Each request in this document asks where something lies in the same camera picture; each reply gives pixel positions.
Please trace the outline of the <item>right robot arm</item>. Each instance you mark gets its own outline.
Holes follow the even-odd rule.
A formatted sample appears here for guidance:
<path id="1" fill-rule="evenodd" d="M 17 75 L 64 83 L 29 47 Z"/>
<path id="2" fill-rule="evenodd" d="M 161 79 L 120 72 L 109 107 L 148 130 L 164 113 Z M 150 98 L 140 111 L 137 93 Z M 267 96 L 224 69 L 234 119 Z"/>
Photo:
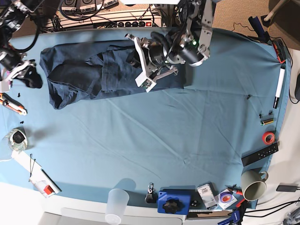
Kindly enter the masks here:
<path id="1" fill-rule="evenodd" d="M 0 65 L 3 66 L 0 74 L 1 93 L 10 91 L 14 79 L 20 80 L 29 88 L 40 89 L 43 85 L 41 76 L 36 71 L 35 60 L 23 59 L 38 39 L 41 22 L 37 21 L 36 34 L 29 47 L 16 49 L 9 43 L 12 34 L 20 29 L 26 17 L 33 13 L 39 15 L 38 7 L 42 3 L 42 0 L 13 0 L 0 13 Z"/>

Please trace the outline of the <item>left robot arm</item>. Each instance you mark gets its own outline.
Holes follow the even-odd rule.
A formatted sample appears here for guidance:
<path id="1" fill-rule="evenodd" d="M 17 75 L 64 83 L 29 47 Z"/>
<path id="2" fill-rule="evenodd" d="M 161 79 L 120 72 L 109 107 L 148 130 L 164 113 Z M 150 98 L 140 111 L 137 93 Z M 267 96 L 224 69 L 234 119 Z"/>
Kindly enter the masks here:
<path id="1" fill-rule="evenodd" d="M 142 69 L 135 79 L 138 87 L 151 89 L 159 79 L 177 74 L 177 65 L 197 67 L 210 57 L 215 7 L 212 0 L 187 0 L 177 5 L 179 25 L 167 34 L 125 35 L 135 45 L 128 60 Z"/>

